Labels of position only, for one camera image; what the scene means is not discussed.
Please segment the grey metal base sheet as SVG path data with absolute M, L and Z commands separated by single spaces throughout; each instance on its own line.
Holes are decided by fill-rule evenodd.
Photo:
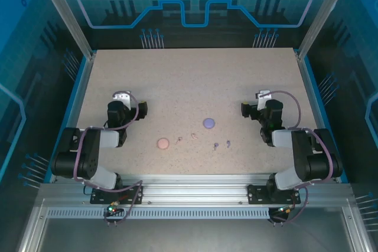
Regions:
M 337 214 L 265 220 L 48 220 L 38 252 L 352 252 Z

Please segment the aluminium side frame rail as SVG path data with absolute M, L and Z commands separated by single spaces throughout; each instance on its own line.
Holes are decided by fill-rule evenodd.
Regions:
M 66 127 L 72 127 L 77 125 L 93 63 L 94 59 L 87 60 L 84 57 L 80 64 L 80 68 L 77 73 L 73 89 L 71 91 L 71 95 L 63 117 L 63 121 L 58 132 L 56 144 L 54 145 L 54 149 L 51 154 L 51 159 L 47 169 L 47 173 L 44 177 L 45 184 L 52 183 L 54 181 L 54 175 L 52 174 L 51 166 L 53 165 L 53 159 L 55 157 L 55 154 L 57 153 L 58 144 L 63 134 L 63 130 Z
M 330 124 L 325 114 L 320 91 L 318 90 L 309 60 L 305 57 L 303 59 L 298 58 L 297 61 L 318 129 L 311 130 L 306 126 L 297 126 L 297 128 L 309 132 L 314 137 L 316 145 L 322 151 L 322 158 L 316 158 L 315 161 L 326 167 L 324 171 L 326 173 L 325 177 L 314 179 L 308 183 L 324 183 L 333 178 L 345 183 L 347 182 L 347 178 L 343 170 L 343 164 L 339 157 L 332 131 L 330 130 Z

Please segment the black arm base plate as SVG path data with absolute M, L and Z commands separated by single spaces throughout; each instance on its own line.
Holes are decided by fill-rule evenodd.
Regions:
M 114 192 L 105 192 L 98 189 L 92 189 L 90 203 L 106 205 L 111 204 L 114 201 L 118 201 L 121 205 L 131 205 L 134 197 L 136 196 L 135 204 L 139 205 L 142 203 L 142 197 L 144 193 L 144 187 L 141 186 L 138 194 L 136 194 L 139 186 L 134 186 L 133 188 L 114 193 Z
M 294 190 L 269 189 L 267 185 L 248 185 L 247 198 L 250 205 L 297 205 L 299 193 Z

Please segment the aluminium mounting rail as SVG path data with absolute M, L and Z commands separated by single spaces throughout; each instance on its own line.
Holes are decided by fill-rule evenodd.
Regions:
M 267 174 L 228 175 L 132 175 L 124 174 L 124 184 L 141 181 L 142 207 L 247 207 L 247 186 L 265 185 Z M 350 184 L 326 182 L 308 187 L 308 207 L 352 207 L 356 204 Z M 83 185 L 72 179 L 58 178 L 42 184 L 36 205 L 45 207 L 88 207 Z

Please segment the aluminium frame post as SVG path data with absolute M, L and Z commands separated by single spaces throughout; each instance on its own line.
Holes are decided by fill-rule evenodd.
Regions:
M 71 36 L 75 40 L 80 51 L 83 53 L 84 57 L 87 60 L 91 60 L 93 57 L 93 51 L 80 28 L 79 23 L 77 22 L 72 10 L 70 9 L 66 0 L 51 0 L 54 4 L 57 12 L 61 16 L 61 19 L 68 28 Z
M 309 49 L 313 45 L 315 39 L 320 33 L 330 13 L 333 11 L 338 0 L 324 0 L 320 6 L 312 24 L 310 25 L 301 45 L 297 52 L 297 58 L 299 61 L 304 61 Z

